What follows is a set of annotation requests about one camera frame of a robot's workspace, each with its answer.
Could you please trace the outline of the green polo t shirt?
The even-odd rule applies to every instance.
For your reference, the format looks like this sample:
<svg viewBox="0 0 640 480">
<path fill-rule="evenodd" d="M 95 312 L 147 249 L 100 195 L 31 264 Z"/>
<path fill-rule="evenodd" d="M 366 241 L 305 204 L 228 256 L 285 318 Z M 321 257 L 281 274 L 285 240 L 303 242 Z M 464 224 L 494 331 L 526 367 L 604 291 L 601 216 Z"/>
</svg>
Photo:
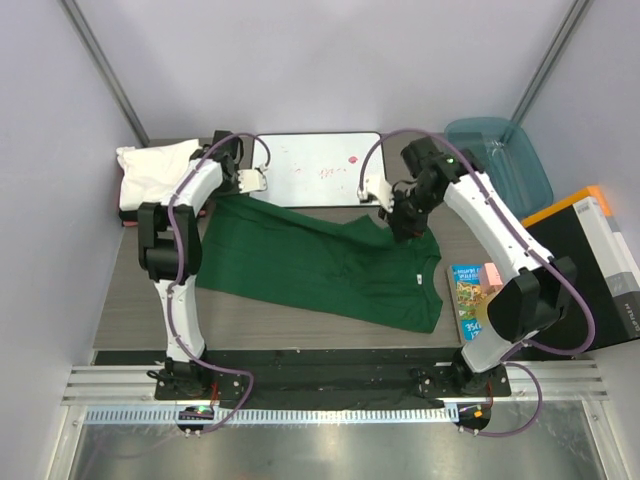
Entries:
<svg viewBox="0 0 640 480">
<path fill-rule="evenodd" d="M 368 215 L 334 223 L 234 196 L 217 201 L 202 249 L 202 289 L 425 334 L 441 314 L 430 231 L 398 243 Z"/>
</svg>

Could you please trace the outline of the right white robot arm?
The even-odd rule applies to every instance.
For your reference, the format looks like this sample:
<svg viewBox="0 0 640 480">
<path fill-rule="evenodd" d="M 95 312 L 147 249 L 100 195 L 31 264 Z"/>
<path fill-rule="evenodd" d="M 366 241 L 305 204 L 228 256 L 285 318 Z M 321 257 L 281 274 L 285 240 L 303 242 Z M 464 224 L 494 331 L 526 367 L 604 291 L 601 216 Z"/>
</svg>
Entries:
<svg viewBox="0 0 640 480">
<path fill-rule="evenodd" d="M 486 300 L 486 321 L 451 361 L 450 381 L 461 396 L 480 396 L 498 365 L 517 344 L 561 320 L 571 300 L 577 269 L 530 238 L 495 191 L 481 162 L 470 151 L 460 161 L 429 138 L 414 140 L 401 157 L 413 180 L 394 191 L 381 212 L 396 241 L 420 236 L 428 215 L 446 204 L 470 228 L 503 282 Z"/>
</svg>

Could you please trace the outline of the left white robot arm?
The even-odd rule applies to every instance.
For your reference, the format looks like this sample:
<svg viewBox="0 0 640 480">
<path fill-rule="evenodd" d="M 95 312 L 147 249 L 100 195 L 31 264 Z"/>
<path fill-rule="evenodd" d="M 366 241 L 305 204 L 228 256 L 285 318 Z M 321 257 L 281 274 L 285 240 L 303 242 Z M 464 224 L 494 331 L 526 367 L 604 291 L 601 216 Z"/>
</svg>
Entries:
<svg viewBox="0 0 640 480">
<path fill-rule="evenodd" d="M 196 305 L 202 264 L 198 216 L 214 194 L 241 191 L 238 134 L 217 130 L 208 144 L 197 139 L 144 150 L 154 159 L 179 159 L 183 166 L 155 196 L 137 208 L 138 260 L 152 282 L 167 332 L 163 366 L 147 375 L 158 400 L 202 399 L 215 371 L 207 358 Z"/>
</svg>

